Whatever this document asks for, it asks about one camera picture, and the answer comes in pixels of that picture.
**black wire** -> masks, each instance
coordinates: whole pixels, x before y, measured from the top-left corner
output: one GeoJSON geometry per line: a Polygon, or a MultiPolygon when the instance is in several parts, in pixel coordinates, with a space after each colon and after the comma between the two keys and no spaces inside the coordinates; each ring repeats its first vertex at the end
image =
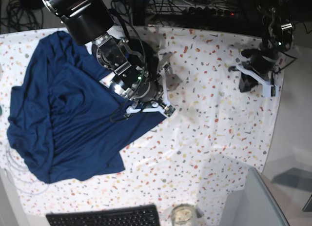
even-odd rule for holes
{"type": "MultiPolygon", "coordinates": [[[[215,5],[217,5],[217,4],[227,4],[226,2],[223,2],[223,1],[219,1],[219,2],[215,2],[214,3],[215,5]]],[[[226,6],[226,7],[222,7],[222,10],[223,9],[226,9],[226,10],[234,10],[234,12],[240,12],[239,11],[239,7],[238,6],[236,6],[236,7],[234,7],[234,6],[226,6]]]]}
{"type": "Polygon", "coordinates": [[[250,23],[249,18],[248,18],[248,16],[247,16],[247,13],[246,13],[246,11],[245,11],[245,9],[244,9],[244,5],[243,5],[242,0],[237,0],[237,2],[238,2],[238,4],[239,4],[239,7],[240,7],[240,9],[241,9],[243,15],[244,15],[245,20],[246,20],[248,23],[250,23]]]}
{"type": "Polygon", "coordinates": [[[230,4],[230,5],[238,6],[238,4],[233,3],[233,2],[229,2],[229,1],[227,1],[227,0],[220,0],[220,1],[222,1],[222,2],[224,2],[224,3],[227,3],[227,4],[230,4]]]}
{"type": "Polygon", "coordinates": [[[154,2],[154,6],[155,6],[156,16],[158,17],[159,22],[161,23],[161,25],[164,26],[164,24],[162,23],[162,21],[161,21],[161,19],[160,19],[160,17],[159,17],[159,13],[157,12],[157,7],[156,7],[156,2],[155,2],[155,0],[153,0],[153,2],[154,2]]]}
{"type": "Polygon", "coordinates": [[[141,85],[141,83],[143,82],[144,73],[145,73],[145,69],[146,69],[146,66],[147,66],[147,65],[146,65],[146,52],[145,52],[145,49],[144,49],[144,46],[143,46],[143,42],[142,42],[142,40],[141,40],[140,35],[138,34],[138,32],[135,30],[135,28],[134,28],[128,21],[126,21],[126,20],[122,20],[122,21],[125,22],[126,24],[128,24],[128,25],[131,27],[131,29],[134,31],[136,37],[137,37],[138,40],[140,41],[141,48],[142,48],[142,53],[143,53],[143,68],[142,68],[142,72],[141,72],[141,79],[139,80],[138,85],[137,85],[137,88],[135,89],[135,91],[132,93],[131,96],[128,97],[128,99],[127,99],[123,104],[121,104],[116,110],[114,110],[114,111],[111,113],[111,115],[110,115],[110,121],[111,121],[112,123],[116,123],[116,122],[120,122],[120,121],[123,121],[123,120],[127,120],[127,119],[129,119],[129,118],[131,117],[131,116],[130,116],[130,117],[126,117],[126,118],[122,118],[122,119],[118,119],[118,120],[113,119],[113,116],[114,116],[119,110],[121,110],[121,109],[124,107],[124,105],[130,100],[130,98],[132,98],[132,97],[137,93],[137,91],[139,90],[140,85],[141,85]]]}
{"type": "Polygon", "coordinates": [[[127,16],[129,19],[129,22],[132,23],[131,15],[130,15],[130,4],[129,0],[111,0],[111,7],[116,10],[117,13],[119,13],[122,16],[127,16]],[[125,12],[121,12],[119,7],[117,8],[116,3],[121,3],[125,9],[125,12]]]}
{"type": "Polygon", "coordinates": [[[304,28],[306,29],[306,33],[307,33],[307,34],[310,34],[310,33],[312,32],[312,30],[308,31],[306,24],[305,24],[304,22],[302,22],[302,23],[303,23],[303,25],[304,25],[304,28]]]}
{"type": "Polygon", "coordinates": [[[166,0],[166,1],[167,1],[168,4],[169,4],[169,8],[170,8],[170,10],[171,10],[171,13],[174,15],[174,14],[175,14],[175,10],[173,9],[173,7],[172,7],[171,3],[169,2],[169,0],[166,0]]]}
{"type": "Polygon", "coordinates": [[[1,11],[2,11],[2,0],[0,0],[0,34],[1,34],[1,25],[2,25],[2,23],[1,23],[1,11]]]}
{"type": "Polygon", "coordinates": [[[113,8],[111,8],[111,9],[108,10],[108,12],[111,13],[112,15],[114,15],[114,16],[118,19],[118,21],[120,22],[120,25],[121,25],[121,27],[122,27],[122,30],[123,30],[123,32],[124,32],[126,38],[127,38],[128,40],[131,40],[130,34],[129,34],[128,29],[127,29],[127,27],[126,27],[126,24],[125,24],[125,22],[123,21],[123,19],[122,19],[122,17],[120,16],[120,14],[118,13],[118,11],[115,10],[115,9],[113,9],[113,8]]]}
{"type": "Polygon", "coordinates": [[[160,10],[159,10],[159,14],[161,13],[163,5],[164,5],[164,0],[161,1],[161,7],[160,7],[160,10]]]}
{"type": "Polygon", "coordinates": [[[1,24],[7,27],[8,32],[11,29],[16,31],[34,30],[43,28],[43,11],[41,9],[41,23],[37,21],[34,12],[23,6],[21,0],[9,0],[5,9],[6,17],[1,19],[1,24]]]}
{"type": "Polygon", "coordinates": [[[177,8],[177,9],[179,9],[180,11],[182,11],[183,12],[183,10],[181,10],[179,7],[177,7],[172,1],[170,1],[170,0],[167,0],[170,4],[172,4],[175,8],[177,8]]]}
{"type": "Polygon", "coordinates": [[[285,68],[289,67],[291,64],[293,64],[297,60],[297,57],[291,56],[291,55],[286,54],[286,53],[284,53],[282,51],[281,51],[281,53],[284,54],[285,56],[289,57],[289,58],[292,58],[292,61],[290,63],[286,64],[285,66],[283,66],[282,68],[279,67],[278,71],[274,72],[275,74],[280,73],[282,70],[284,70],[285,68]]]}

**table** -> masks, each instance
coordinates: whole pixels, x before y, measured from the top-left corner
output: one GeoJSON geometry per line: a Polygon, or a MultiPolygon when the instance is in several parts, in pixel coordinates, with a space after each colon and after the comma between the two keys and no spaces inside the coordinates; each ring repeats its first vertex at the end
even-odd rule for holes
{"type": "MultiPolygon", "coordinates": [[[[257,47],[260,40],[195,29],[137,28],[182,80],[169,93],[177,112],[120,152],[125,171],[45,185],[21,171],[24,164],[14,150],[10,154],[16,163],[8,164],[7,117],[11,87],[22,84],[39,39],[58,30],[0,36],[0,167],[14,175],[25,212],[44,215],[154,203],[166,226],[173,207],[189,203],[204,214],[199,225],[218,225],[228,194],[244,187],[249,167],[263,170],[270,148],[279,98],[261,97],[260,86],[240,93],[239,72],[227,70],[245,60],[242,49],[257,47]]],[[[110,34],[120,37],[120,31],[114,27],[110,34]]],[[[288,61],[283,57],[278,63],[288,61]]],[[[282,81],[280,74],[276,84],[282,81]]]]}

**navy blue shirt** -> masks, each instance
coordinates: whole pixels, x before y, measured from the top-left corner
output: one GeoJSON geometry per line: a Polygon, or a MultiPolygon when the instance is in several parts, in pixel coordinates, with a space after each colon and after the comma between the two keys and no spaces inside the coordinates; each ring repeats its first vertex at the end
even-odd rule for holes
{"type": "Polygon", "coordinates": [[[119,151],[165,119],[156,112],[110,122],[124,99],[99,83],[109,73],[67,33],[40,40],[23,85],[12,88],[7,131],[39,180],[83,181],[123,171],[119,151]]]}

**confetti pattern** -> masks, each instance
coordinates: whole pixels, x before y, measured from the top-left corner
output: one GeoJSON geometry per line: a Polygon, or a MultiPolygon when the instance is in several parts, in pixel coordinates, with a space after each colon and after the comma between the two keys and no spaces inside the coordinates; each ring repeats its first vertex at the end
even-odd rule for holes
{"type": "MultiPolygon", "coordinates": [[[[11,87],[22,84],[39,39],[57,29],[0,36],[0,167],[13,174],[26,213],[154,203],[161,225],[167,226],[174,206],[192,204],[204,214],[199,225],[215,226],[228,194],[244,187],[248,168],[262,172],[279,98],[261,97],[260,86],[240,93],[239,72],[228,72],[229,66],[246,60],[240,51],[257,47],[260,40],[195,29],[151,26],[137,30],[161,62],[170,61],[181,79],[169,92],[175,114],[120,152],[125,171],[51,185],[37,181],[14,150],[7,152],[6,130],[11,87]]],[[[110,34],[120,37],[121,29],[114,27],[110,34]]],[[[282,80],[281,74],[276,84],[282,85],[282,80]]]]}

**keyboard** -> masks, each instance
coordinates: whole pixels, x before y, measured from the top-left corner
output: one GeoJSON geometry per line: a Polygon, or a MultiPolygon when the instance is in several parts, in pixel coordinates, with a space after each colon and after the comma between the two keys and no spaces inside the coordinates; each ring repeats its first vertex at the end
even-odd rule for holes
{"type": "Polygon", "coordinates": [[[83,213],[47,214],[51,226],[160,226],[155,205],[83,213]]]}

